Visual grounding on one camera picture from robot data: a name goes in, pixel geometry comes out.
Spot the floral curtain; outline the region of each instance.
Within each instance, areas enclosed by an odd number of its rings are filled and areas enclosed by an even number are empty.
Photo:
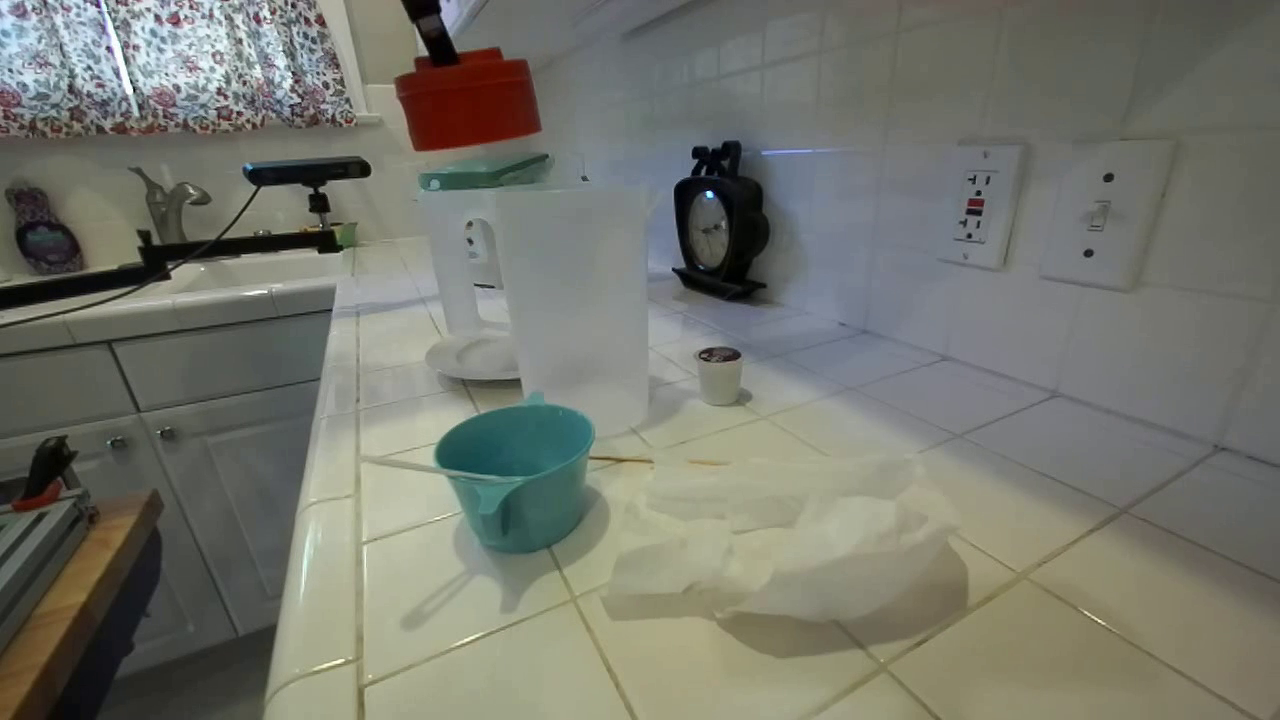
[[[316,0],[0,0],[0,135],[352,123]]]

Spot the teal bowl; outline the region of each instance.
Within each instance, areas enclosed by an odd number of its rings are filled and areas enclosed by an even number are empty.
[[[590,439],[590,419],[572,406],[516,403],[444,433],[436,466],[485,547],[537,551],[585,519]]]

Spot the faucet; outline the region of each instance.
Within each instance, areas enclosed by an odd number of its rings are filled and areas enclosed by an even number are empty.
[[[199,185],[175,178],[173,188],[155,185],[142,168],[132,168],[132,174],[147,188],[147,212],[161,243],[185,243],[185,206],[206,205],[210,197]]]

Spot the black clock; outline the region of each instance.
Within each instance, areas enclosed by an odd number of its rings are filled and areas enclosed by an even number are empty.
[[[682,289],[747,301],[762,285],[747,281],[769,243],[762,188],[738,174],[744,149],[690,149],[690,172],[674,185],[674,233]]]

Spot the outlet cover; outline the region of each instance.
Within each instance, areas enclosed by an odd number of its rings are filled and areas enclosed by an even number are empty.
[[[494,266],[494,226],[489,214],[469,214],[460,233],[469,272],[474,289],[500,289],[503,274]]]
[[[1167,139],[1096,144],[1063,174],[1038,274],[1132,289],[1173,168]]]
[[[939,221],[939,261],[1005,266],[1018,188],[1018,144],[955,144],[948,162],[948,205]]]

